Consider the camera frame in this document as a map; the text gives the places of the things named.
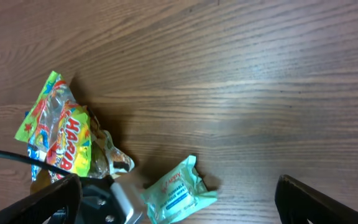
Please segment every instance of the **mint green wrapper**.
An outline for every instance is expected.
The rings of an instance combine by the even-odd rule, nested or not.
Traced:
[[[195,156],[187,157],[142,194],[153,224],[179,222],[217,200],[217,193],[208,192],[198,176],[195,164]]]

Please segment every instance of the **teal packet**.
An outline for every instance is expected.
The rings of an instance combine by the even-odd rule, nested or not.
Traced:
[[[217,200],[216,191],[206,189],[195,164],[195,156],[187,157],[142,194],[153,224],[179,222]]]

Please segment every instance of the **black wire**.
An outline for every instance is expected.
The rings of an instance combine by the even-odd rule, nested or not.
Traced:
[[[70,174],[69,172],[62,170],[61,168],[57,168],[55,166],[49,165],[46,162],[38,161],[37,159],[31,159],[27,156],[23,156],[23,155],[12,153],[12,152],[0,151],[0,158],[11,159],[11,160],[19,161],[19,162],[24,162],[26,164],[35,165],[35,166],[41,167],[43,169],[47,169],[49,171],[55,172],[60,175]]]

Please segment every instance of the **wooden table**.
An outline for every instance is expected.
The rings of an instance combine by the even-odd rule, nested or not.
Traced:
[[[183,223],[280,223],[280,174],[358,210],[358,1],[0,0],[0,150],[51,70],[144,177],[198,156]],[[0,209],[30,182],[0,159]]]

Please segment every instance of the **metal screw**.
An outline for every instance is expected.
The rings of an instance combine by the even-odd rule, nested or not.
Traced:
[[[106,216],[106,222],[114,222],[114,216],[112,215]]]
[[[105,200],[98,199],[98,205],[104,205],[106,203]]]

